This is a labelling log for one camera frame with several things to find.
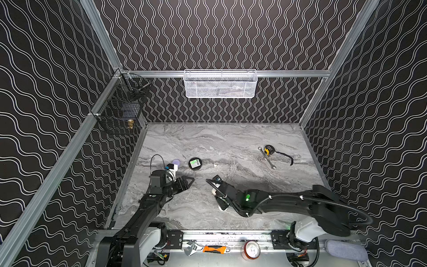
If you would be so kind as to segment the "purple earbud charging case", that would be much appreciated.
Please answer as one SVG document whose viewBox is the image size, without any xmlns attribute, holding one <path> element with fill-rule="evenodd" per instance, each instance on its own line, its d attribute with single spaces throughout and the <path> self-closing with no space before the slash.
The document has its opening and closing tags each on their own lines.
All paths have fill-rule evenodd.
<svg viewBox="0 0 427 267">
<path fill-rule="evenodd" d="M 172 164 L 174 164 L 174 165 L 176 165 L 176 166 L 180 166 L 181 161 L 180 161 L 180 160 L 178 160 L 178 159 L 174 159 L 174 160 L 172 161 Z"/>
</svg>

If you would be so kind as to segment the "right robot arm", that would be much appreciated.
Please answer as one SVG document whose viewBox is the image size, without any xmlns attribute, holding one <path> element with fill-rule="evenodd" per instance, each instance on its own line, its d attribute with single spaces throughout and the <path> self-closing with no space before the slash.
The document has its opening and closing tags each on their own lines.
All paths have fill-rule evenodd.
<svg viewBox="0 0 427 267">
<path fill-rule="evenodd" d="M 308 243 L 324 234 L 348 237 L 352 228 L 370 225 L 373 218 L 366 212 L 349 206 L 321 185 L 302 192 L 245 191 L 223 181 L 218 175 L 206 182 L 222 210 L 233 208 L 244 218 L 255 214 L 284 212 L 304 215 L 302 221 L 291 224 L 290 238 Z"/>
</svg>

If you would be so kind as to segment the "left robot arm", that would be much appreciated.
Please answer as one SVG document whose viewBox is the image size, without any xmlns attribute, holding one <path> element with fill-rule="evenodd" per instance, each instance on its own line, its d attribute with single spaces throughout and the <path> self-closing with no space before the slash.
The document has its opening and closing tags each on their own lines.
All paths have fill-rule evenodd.
<svg viewBox="0 0 427 267">
<path fill-rule="evenodd" d="M 140 267 L 155 247 L 167 244 L 164 223 L 153 222 L 173 197 L 191 188 L 195 179 L 173 178 L 166 170 L 150 175 L 148 192 L 143 195 L 136 213 L 112 237 L 104 237 L 96 255 L 97 267 Z"/>
</svg>

